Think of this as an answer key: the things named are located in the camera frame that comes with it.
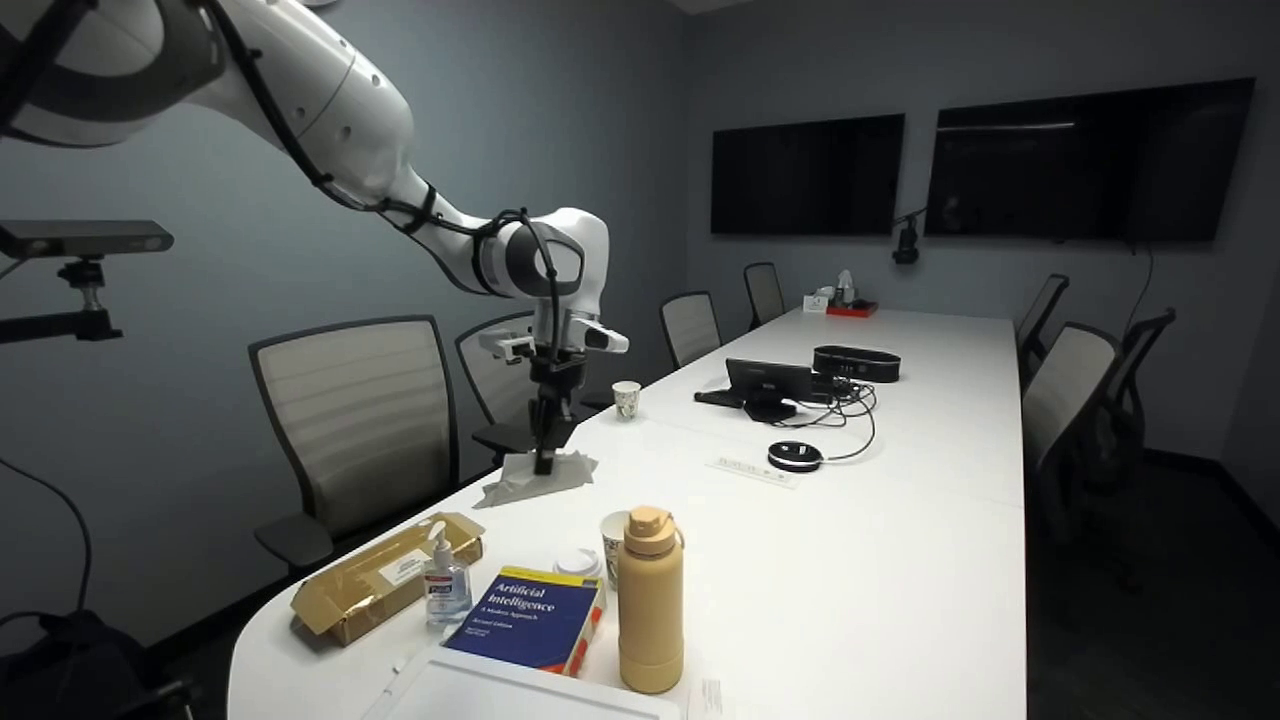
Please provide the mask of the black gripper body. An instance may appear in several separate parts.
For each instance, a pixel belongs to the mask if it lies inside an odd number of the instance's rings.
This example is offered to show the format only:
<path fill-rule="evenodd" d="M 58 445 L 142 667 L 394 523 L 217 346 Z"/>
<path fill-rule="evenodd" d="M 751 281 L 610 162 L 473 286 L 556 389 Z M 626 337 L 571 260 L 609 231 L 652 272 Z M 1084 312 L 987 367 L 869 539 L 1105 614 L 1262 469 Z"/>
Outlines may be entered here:
<path fill-rule="evenodd" d="M 531 357 L 531 422 L 551 426 L 571 420 L 571 392 L 582 377 L 582 362 L 571 350 L 537 350 Z"/>

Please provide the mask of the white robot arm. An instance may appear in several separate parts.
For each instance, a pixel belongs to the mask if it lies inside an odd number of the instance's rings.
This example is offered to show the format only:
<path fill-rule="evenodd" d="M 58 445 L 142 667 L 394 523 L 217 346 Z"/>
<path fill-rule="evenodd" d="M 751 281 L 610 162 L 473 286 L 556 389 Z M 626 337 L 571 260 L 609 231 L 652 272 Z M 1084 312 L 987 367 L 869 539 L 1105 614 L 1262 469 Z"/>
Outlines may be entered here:
<path fill-rule="evenodd" d="M 501 357 L 531 360 L 531 470 L 571 434 L 582 350 L 625 350 L 601 320 L 609 224 L 582 206 L 460 211 L 410 162 L 399 89 L 305 0 L 0 0 L 0 133 L 108 147 L 174 102 L 211 106 L 284 153 L 310 187 L 375 211 L 477 297 L 529 301 L 537 323 Z"/>

